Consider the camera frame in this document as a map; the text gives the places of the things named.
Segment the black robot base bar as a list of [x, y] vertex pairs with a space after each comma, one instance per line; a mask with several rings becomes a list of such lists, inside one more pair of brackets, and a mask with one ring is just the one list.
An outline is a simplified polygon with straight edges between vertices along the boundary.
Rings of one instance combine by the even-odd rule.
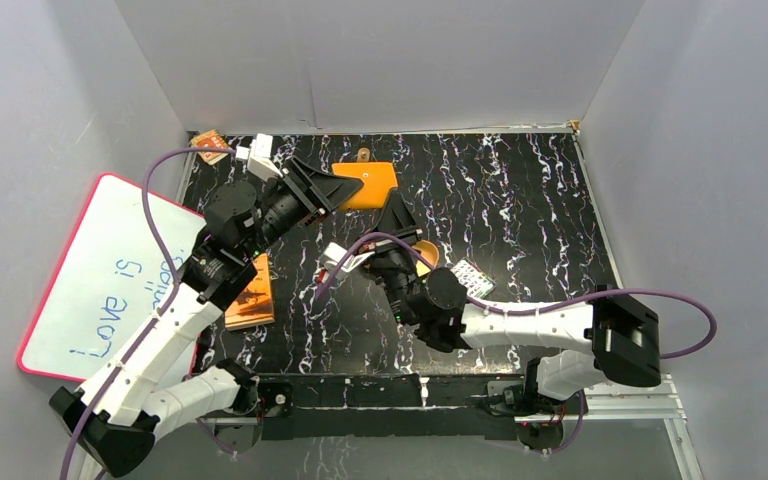
[[584, 397], [537, 397], [518, 374], [269, 374], [255, 409], [209, 414], [221, 448], [313, 437], [477, 437], [537, 452], [570, 445], [588, 412]]

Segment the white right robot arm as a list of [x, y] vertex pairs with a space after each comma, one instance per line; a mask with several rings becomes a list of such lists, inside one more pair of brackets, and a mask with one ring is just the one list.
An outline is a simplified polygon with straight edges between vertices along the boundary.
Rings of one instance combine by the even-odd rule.
[[611, 381], [648, 388], [661, 382], [657, 314], [628, 294], [599, 292], [566, 305], [472, 302], [448, 268], [417, 271], [421, 229], [401, 194], [391, 189], [364, 241], [363, 266], [386, 294], [395, 320], [428, 347], [451, 353], [491, 346], [557, 348], [529, 364], [525, 405], [550, 413], [562, 400]]

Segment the orange leather card holder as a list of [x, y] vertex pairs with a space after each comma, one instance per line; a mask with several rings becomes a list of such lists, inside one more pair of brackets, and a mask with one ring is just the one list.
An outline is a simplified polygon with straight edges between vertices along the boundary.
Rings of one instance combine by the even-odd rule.
[[372, 158], [368, 147], [361, 147], [354, 160], [343, 160], [331, 166], [333, 174], [358, 179], [363, 183], [341, 210], [379, 209], [386, 203], [391, 189], [398, 186], [395, 167], [391, 161]]

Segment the yellow oval tray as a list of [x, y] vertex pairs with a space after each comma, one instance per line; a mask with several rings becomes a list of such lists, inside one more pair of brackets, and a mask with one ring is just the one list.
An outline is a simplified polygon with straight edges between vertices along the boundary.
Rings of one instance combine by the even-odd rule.
[[439, 261], [438, 247], [428, 240], [420, 240], [414, 245], [414, 249], [422, 259], [416, 261], [416, 269], [419, 277], [423, 277], [433, 270]]

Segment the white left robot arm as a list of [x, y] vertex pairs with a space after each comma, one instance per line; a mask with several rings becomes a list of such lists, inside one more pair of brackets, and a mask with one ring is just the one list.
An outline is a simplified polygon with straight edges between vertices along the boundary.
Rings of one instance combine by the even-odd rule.
[[172, 387], [160, 388], [159, 381], [256, 277], [258, 256], [293, 227], [337, 211], [364, 185], [295, 158], [281, 168], [256, 158], [248, 168], [264, 188], [245, 181], [219, 187], [191, 255], [174, 267], [158, 307], [102, 369], [50, 398], [70, 447], [83, 449], [104, 474], [129, 474], [158, 440], [206, 414], [246, 416], [262, 407], [258, 375], [231, 359]]

